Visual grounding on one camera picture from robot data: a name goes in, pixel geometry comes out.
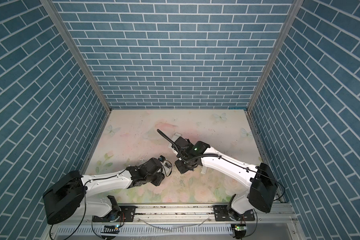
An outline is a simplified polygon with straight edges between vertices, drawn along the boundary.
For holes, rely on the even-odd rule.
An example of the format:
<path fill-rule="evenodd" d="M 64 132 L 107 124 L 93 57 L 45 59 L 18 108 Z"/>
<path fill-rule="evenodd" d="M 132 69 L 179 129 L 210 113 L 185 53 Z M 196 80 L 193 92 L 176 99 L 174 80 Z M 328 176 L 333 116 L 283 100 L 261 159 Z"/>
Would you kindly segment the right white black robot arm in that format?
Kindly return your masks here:
<path fill-rule="evenodd" d="M 223 173 L 239 183 L 239 192 L 233 194 L 228 210 L 236 214 L 252 209 L 263 213 L 271 211 L 281 184 L 268 165 L 247 164 L 217 151 L 207 143 L 198 141 L 192 144 L 190 140 L 177 135 L 172 136 L 170 142 L 178 158 L 176 167 L 181 174 L 202 166 Z"/>

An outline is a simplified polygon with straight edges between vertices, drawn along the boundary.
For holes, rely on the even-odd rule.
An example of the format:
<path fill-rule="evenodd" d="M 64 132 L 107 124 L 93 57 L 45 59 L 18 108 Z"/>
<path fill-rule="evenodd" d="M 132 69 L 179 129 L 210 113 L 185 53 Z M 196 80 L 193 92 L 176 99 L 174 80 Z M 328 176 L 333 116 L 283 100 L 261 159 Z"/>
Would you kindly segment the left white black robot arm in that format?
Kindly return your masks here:
<path fill-rule="evenodd" d="M 159 186 L 170 176 L 173 166 L 164 156 L 151 158 L 139 166 L 110 174 L 82 175 L 71 171 L 43 193 L 43 200 L 49 225 L 59 224 L 85 209 L 82 202 L 86 197 L 115 189 L 130 189 L 151 183 Z"/>

